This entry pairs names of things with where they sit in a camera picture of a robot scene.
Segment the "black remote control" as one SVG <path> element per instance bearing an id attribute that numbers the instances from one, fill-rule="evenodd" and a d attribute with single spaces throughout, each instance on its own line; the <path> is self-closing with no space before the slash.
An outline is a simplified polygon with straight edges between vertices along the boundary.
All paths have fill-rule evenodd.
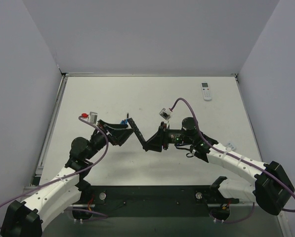
<path id="1" fill-rule="evenodd" d="M 140 144 L 142 145 L 143 150 L 147 151 L 147 147 L 146 147 L 146 141 L 142 135 L 142 133 L 140 132 L 138 126 L 136 125 L 136 123 L 134 122 L 133 118 L 128 118 L 127 119 L 128 124 L 131 126 L 131 128 L 133 129 L 136 137 L 138 138 Z"/>

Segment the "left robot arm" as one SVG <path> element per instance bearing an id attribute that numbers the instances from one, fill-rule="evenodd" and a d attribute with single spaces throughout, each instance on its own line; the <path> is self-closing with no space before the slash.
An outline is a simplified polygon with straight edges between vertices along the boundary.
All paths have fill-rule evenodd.
<path id="1" fill-rule="evenodd" d="M 90 139 L 75 138 L 69 159 L 48 183 L 33 189 L 23 201 L 14 200 L 7 208 L 2 237 L 40 237 L 45 228 L 75 202 L 90 199 L 90 184 L 84 180 L 96 164 L 89 160 L 109 145 L 121 146 L 133 134 L 127 124 L 109 124 L 99 120 Z"/>

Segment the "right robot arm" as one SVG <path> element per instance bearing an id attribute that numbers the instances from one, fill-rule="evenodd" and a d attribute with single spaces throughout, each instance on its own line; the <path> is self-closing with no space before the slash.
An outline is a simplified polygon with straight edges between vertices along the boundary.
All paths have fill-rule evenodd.
<path id="1" fill-rule="evenodd" d="M 221 178 L 213 186 L 223 198 L 256 202 L 272 215 L 278 215 L 295 189 L 283 167 L 272 161 L 264 163 L 228 151 L 225 146 L 204 133 L 198 133 L 192 117 L 182 121 L 181 129 L 168 129 L 162 122 L 158 131 L 143 145 L 146 151 L 161 152 L 170 144 L 189 146 L 189 154 L 207 163 L 221 166 L 243 178 L 242 182 Z"/>

